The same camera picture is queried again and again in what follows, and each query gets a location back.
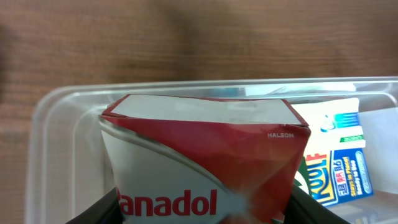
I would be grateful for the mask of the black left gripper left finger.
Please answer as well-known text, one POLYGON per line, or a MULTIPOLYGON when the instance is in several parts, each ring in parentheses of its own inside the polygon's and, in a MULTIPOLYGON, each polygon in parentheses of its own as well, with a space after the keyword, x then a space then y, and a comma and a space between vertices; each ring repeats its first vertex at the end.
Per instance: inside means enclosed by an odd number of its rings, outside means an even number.
POLYGON ((122 224, 116 187, 67 224, 122 224))

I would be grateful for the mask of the blue Cool Fever box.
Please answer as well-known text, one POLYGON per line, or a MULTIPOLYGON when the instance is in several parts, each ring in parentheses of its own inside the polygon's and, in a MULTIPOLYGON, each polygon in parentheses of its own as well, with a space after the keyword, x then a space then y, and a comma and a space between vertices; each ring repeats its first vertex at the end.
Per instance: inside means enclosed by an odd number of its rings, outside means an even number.
POLYGON ((361 148, 307 155, 310 195, 325 207, 374 194, 361 148))

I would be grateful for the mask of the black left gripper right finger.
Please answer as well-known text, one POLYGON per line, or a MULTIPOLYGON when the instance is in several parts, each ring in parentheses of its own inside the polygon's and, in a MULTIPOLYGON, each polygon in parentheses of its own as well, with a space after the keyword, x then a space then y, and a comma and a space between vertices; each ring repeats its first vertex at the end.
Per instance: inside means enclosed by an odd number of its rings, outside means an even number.
POLYGON ((349 224, 294 185, 285 209, 284 224, 349 224))

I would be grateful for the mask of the red Panadol ActiFast box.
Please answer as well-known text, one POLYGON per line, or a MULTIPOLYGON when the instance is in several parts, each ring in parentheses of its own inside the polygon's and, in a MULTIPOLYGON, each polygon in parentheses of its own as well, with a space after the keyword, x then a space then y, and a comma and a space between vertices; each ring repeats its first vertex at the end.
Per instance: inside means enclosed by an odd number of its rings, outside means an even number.
POLYGON ((99 116, 124 223, 271 223, 310 137, 285 100, 126 95, 99 116))

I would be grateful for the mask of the clear plastic container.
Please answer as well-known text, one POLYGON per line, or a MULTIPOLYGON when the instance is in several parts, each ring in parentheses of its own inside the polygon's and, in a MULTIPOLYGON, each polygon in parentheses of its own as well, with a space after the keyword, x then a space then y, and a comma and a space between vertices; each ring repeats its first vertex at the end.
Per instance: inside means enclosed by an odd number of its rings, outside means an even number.
POLYGON ((397 78, 288 78, 70 86, 46 95, 32 117, 26 223, 66 223, 114 186, 98 115, 130 93, 285 98, 293 104, 355 97, 374 195, 332 206, 350 223, 397 222, 397 78))

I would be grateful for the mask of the dark green ointment box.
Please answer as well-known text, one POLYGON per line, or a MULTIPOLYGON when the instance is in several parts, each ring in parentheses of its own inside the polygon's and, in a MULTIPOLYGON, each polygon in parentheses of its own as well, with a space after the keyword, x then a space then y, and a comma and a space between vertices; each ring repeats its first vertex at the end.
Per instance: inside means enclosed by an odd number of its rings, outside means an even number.
POLYGON ((299 187, 301 190, 303 190, 309 196, 312 195, 312 190, 311 190, 310 182, 309 182, 309 174, 308 174, 307 165, 306 165, 306 161, 305 161, 304 157, 302 158, 300 166, 295 174, 294 185, 299 187))

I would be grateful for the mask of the white Panadol box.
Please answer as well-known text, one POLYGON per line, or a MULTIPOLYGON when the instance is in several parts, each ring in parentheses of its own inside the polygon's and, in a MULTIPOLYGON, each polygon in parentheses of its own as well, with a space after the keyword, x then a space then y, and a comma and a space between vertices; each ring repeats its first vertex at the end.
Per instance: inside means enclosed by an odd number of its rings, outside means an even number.
POLYGON ((309 124, 311 130, 305 155, 366 146, 359 121, 358 98, 296 104, 293 108, 309 124))

